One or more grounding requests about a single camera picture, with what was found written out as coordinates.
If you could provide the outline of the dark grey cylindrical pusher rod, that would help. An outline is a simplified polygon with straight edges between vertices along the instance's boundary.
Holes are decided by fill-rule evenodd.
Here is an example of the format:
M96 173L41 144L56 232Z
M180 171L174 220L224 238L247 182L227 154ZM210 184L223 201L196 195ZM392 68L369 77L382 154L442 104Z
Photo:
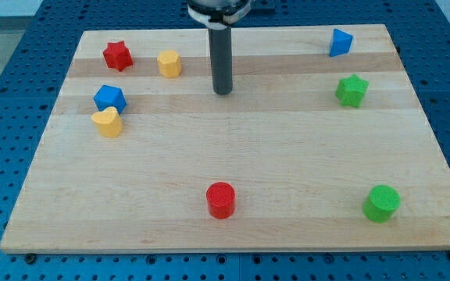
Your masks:
M208 30L212 87L216 94L229 94L233 89L231 27Z

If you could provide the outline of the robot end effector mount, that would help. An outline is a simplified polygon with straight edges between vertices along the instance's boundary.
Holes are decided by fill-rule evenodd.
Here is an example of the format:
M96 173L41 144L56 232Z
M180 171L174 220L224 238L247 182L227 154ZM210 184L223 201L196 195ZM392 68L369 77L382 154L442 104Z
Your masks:
M243 19L251 0L187 0L189 16L211 30L224 30Z

